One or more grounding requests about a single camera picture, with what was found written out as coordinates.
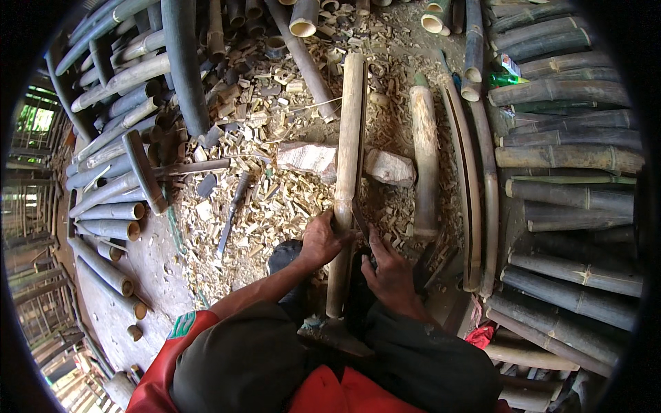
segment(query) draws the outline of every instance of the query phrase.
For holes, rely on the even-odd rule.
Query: bamboo tube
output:
[[[119,261],[124,253],[124,251],[120,250],[119,248],[115,248],[114,246],[107,243],[99,243],[97,245],[97,252],[103,258],[113,262]]]
[[[319,22],[319,0],[297,0],[293,6],[290,32],[297,37],[312,36]]]
[[[548,145],[495,149],[500,168],[588,168],[635,174],[643,158],[628,149],[606,145]]]
[[[604,377],[609,377],[613,371],[613,368],[608,364],[603,363],[594,357],[590,357],[585,353],[579,352],[577,349],[566,345],[560,340],[549,337],[533,327],[503,315],[494,309],[488,308],[485,315],[490,320],[493,320],[501,326],[506,327],[508,330],[519,334],[526,340],[548,350],[562,359],[569,360],[584,369],[593,371]]]
[[[312,60],[303,40],[293,36],[289,31],[288,22],[290,19],[287,11],[277,2],[277,0],[265,1],[266,5],[268,5],[268,10],[270,11],[271,16],[273,16],[273,19],[278,25],[282,38],[285,40],[287,49],[289,49],[292,54],[294,63],[296,63],[298,69],[301,71],[301,75],[315,100],[315,104],[319,105],[319,112],[321,113],[324,122],[328,123],[336,120],[338,118],[335,114],[336,104],[329,102],[332,100],[331,91],[328,88],[326,81],[321,77],[319,69],[317,69],[317,64]]]
[[[510,134],[536,133],[549,130],[575,130],[579,128],[622,128],[638,129],[638,122],[629,109],[600,110],[598,112],[567,116],[560,119],[531,122],[510,130]]]
[[[463,33],[463,20],[466,17],[466,1],[455,0],[452,3],[452,32],[454,34]]]
[[[136,241],[140,236],[140,225],[129,219],[86,219],[78,224],[100,237]]]
[[[209,30],[207,30],[207,45],[209,60],[218,62],[225,55],[225,38],[223,33],[223,15],[220,0],[209,0]]]
[[[643,277],[633,272],[606,270],[592,264],[581,264],[554,256],[531,256],[510,253],[508,263],[560,280],[594,287],[618,294],[640,297]]]
[[[578,285],[560,284],[511,266],[503,269],[500,281],[547,303],[626,331],[632,331],[636,321],[634,307]]]
[[[523,63],[519,66],[521,77],[528,80],[537,80],[542,76],[552,75],[571,69],[583,67],[612,67],[613,63],[601,52],[580,52],[553,56]]]
[[[622,346],[596,331],[563,317],[559,314],[558,307],[554,305],[516,293],[511,294],[510,299],[506,299],[498,293],[486,300],[486,306],[497,311],[498,314],[543,333],[547,336],[546,340],[550,338],[559,340],[610,367],[615,367],[620,355],[624,354]]]
[[[356,13],[360,16],[369,16],[369,0],[356,0]]]
[[[97,205],[78,215],[79,219],[142,219],[145,206],[141,202]]]
[[[498,19],[491,25],[491,30],[494,33],[503,33],[506,30],[517,28],[525,24],[533,23],[539,19],[563,15],[565,13],[572,13],[574,7],[570,2],[564,0],[553,1],[544,5],[536,6],[532,9],[524,10],[516,15],[503,17]]]
[[[621,83],[606,81],[542,79],[492,89],[489,91],[488,97],[493,106],[540,100],[588,100],[631,107],[624,86]]]
[[[466,58],[463,64],[463,78],[482,83],[484,59],[484,34],[482,33],[482,11],[479,0],[466,2]]]
[[[488,297],[493,292],[494,280],[496,279],[496,262],[498,260],[498,224],[500,221],[498,171],[496,170],[494,145],[484,103],[481,100],[471,102],[471,111],[475,121],[485,180],[485,269],[480,283],[480,295]]]
[[[337,151],[337,179],[335,201],[335,231],[343,233],[354,225],[352,200],[356,196],[362,166],[362,134],[365,128],[364,109],[367,98],[367,73],[363,55],[351,53],[344,60],[342,85],[342,121]],[[329,264],[328,297],[326,314],[337,319],[343,314],[343,304],[348,291],[351,245],[340,251]]]
[[[546,202],[581,209],[604,209],[633,216],[633,195],[589,187],[508,179],[505,194],[510,198]]]
[[[448,113],[452,143],[457,161],[459,183],[462,187],[462,215],[465,237],[463,288],[477,291],[480,288],[482,248],[482,215],[479,181],[471,135],[461,107],[461,98],[448,73],[439,76],[443,101]]]
[[[536,367],[548,370],[576,371],[580,366],[553,353],[539,349],[528,349],[522,346],[502,346],[490,343],[485,347],[485,353],[490,359],[506,363]]]
[[[413,118],[415,161],[418,184],[415,192],[413,235],[423,241],[438,236],[438,137],[434,98],[427,86],[413,86],[408,92]]]
[[[633,222],[633,217],[629,214],[533,201],[524,202],[524,219],[530,232],[606,229]]]

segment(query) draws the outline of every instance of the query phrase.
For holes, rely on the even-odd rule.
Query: bamboo pole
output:
[[[632,331],[636,309],[610,295],[594,293],[578,285],[565,285],[507,266],[500,281],[528,295],[557,305],[576,314]]]
[[[519,334],[526,340],[548,350],[549,352],[559,357],[562,357],[563,359],[569,360],[570,362],[573,362],[576,365],[583,367],[584,369],[593,371],[594,373],[604,377],[609,377],[613,371],[613,368],[608,364],[603,363],[594,357],[590,357],[585,353],[579,352],[577,349],[566,345],[560,340],[549,337],[546,334],[534,329],[533,327],[527,326],[520,321],[507,317],[506,315],[503,315],[494,309],[487,309],[485,315],[490,320],[493,320],[508,330]]]
[[[587,168],[635,174],[644,164],[638,153],[606,145],[500,147],[495,154],[500,168]]]
[[[564,184],[548,184],[508,179],[505,194],[510,198],[546,202],[581,209],[604,209],[633,217],[633,195],[608,192],[589,187]]]
[[[631,107],[620,83],[607,81],[556,81],[542,79],[509,85],[488,92],[493,106],[539,102],[540,100],[587,100]]]
[[[519,66],[521,77],[528,80],[537,80],[542,76],[561,73],[583,67],[612,67],[613,63],[602,52],[580,52],[553,56],[546,59],[529,61]]]
[[[439,76],[443,102],[448,113],[450,132],[457,161],[457,175],[461,187],[462,218],[465,238],[463,288],[477,291],[480,288],[482,216],[477,168],[473,155],[468,123],[461,107],[461,99],[449,73]]]
[[[524,219],[530,232],[606,229],[633,223],[629,214],[533,201],[524,201]]]
[[[353,228],[352,200],[357,196],[362,166],[362,134],[365,128],[367,73],[363,55],[348,54],[344,60],[342,85],[342,121],[337,152],[337,179],[333,205],[335,230],[343,233]],[[329,264],[326,314],[337,319],[343,314],[348,291],[349,267],[353,246],[348,245]]]
[[[413,86],[408,92],[413,118],[415,161],[418,169],[413,235],[420,240],[431,241],[438,236],[438,137],[434,98],[424,75],[417,73],[416,78],[418,77],[421,77],[424,85]]]
[[[640,297],[643,276],[634,272],[622,272],[582,264],[544,254],[524,255],[511,252],[508,263],[560,280],[594,287],[618,294]]]

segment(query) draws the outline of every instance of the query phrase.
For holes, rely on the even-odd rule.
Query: red cloth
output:
[[[483,324],[481,327],[478,327],[471,331],[466,337],[466,341],[474,345],[480,350],[484,350],[485,347],[491,341],[491,338],[494,336],[494,331],[496,324],[492,321]]]
[[[296,390],[289,413],[421,413],[350,367],[342,382],[321,365]]]

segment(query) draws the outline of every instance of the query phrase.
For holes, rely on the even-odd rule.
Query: dirt floor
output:
[[[416,72],[427,76],[439,126],[440,227],[445,245],[461,248],[463,231],[456,164],[436,77],[443,70],[438,61],[439,50],[445,54],[452,71],[460,70],[464,35],[444,37],[425,31],[420,26],[421,3],[395,2],[386,9],[373,10],[372,15],[355,21],[352,21],[356,18],[353,10],[345,9],[335,15],[340,22],[344,17],[348,18],[348,24],[344,26],[339,22],[327,22],[336,30],[337,40],[306,39],[311,54],[322,66],[321,71],[333,95],[340,97],[342,94],[342,76],[333,75],[325,64],[329,62],[329,52],[336,52],[337,49],[343,52],[360,50],[368,63],[378,63],[384,69],[380,77],[372,74],[369,85],[370,91],[386,94],[390,105],[380,107],[369,103],[366,145],[414,157],[408,90],[413,86],[412,78]],[[292,80],[301,79],[291,59],[261,59],[263,47],[263,43],[258,41],[244,47],[240,54],[230,54],[229,66],[245,62],[246,50],[256,56],[253,69],[245,75],[255,90],[275,85],[273,79],[276,74],[283,76],[291,73]],[[246,93],[244,91],[240,102],[247,101],[250,110],[252,101],[246,99]],[[86,280],[77,280],[83,321],[94,328],[98,342],[115,368],[127,369],[131,364],[138,364],[143,369],[149,367],[178,315],[192,309],[203,309],[231,291],[266,276],[266,261],[272,249],[284,240],[300,238],[307,220],[331,207],[334,184],[324,184],[318,176],[309,173],[278,170],[274,161],[279,141],[337,143],[340,122],[325,124],[317,109],[310,107],[313,100],[307,90],[287,93],[283,87],[282,93],[275,97],[288,100],[288,106],[276,108],[278,104],[273,101],[275,106],[268,111],[270,120],[259,128],[261,131],[258,134],[253,135],[257,129],[250,131],[250,136],[246,133],[243,136],[240,133],[226,134],[221,137],[218,148],[206,151],[209,159],[232,157],[231,168],[217,174],[219,184],[208,204],[196,193],[196,187],[204,175],[186,176],[174,182],[171,214],[156,217],[148,213],[140,222],[140,240],[127,245],[129,253],[122,257],[118,267],[135,279],[136,294],[151,307],[147,317],[137,323],[144,331],[140,341],[133,343],[126,334],[126,328],[135,322],[132,315],[114,306],[112,300]],[[218,106],[210,108],[212,121],[227,123],[217,115]],[[254,111],[260,109],[267,107],[254,107]],[[284,123],[281,122],[282,113],[285,114]],[[185,141],[187,137],[182,122],[179,121],[175,128],[182,137],[181,141]],[[194,139],[182,146],[180,161],[192,162],[196,146]],[[253,184],[246,206],[235,218],[225,254],[219,260],[215,256],[217,242],[225,225],[238,176],[243,170],[252,174]],[[374,222],[398,251],[411,260],[420,255],[424,245],[413,241],[412,226],[409,225],[414,211],[413,188],[390,186],[372,178],[363,178],[360,202],[366,219]],[[63,199],[58,213],[58,237],[63,245],[59,255],[69,272],[74,274],[71,251],[63,239],[66,205]],[[180,245],[175,242],[179,235],[182,237]],[[318,288],[313,296],[325,296],[325,278],[326,272],[322,269],[313,281]],[[438,286],[438,291],[445,291],[443,285]],[[449,311],[438,300],[432,300],[432,305],[434,303],[437,309],[440,308],[439,311]],[[323,298],[315,307],[318,309],[317,315],[322,316]]]

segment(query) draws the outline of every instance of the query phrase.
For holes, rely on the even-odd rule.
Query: cut bamboo end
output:
[[[135,241],[140,237],[140,225],[137,221],[131,221],[126,226],[126,236],[129,241]]]
[[[133,314],[137,320],[142,320],[147,316],[147,305],[145,303],[136,303],[133,306]]]

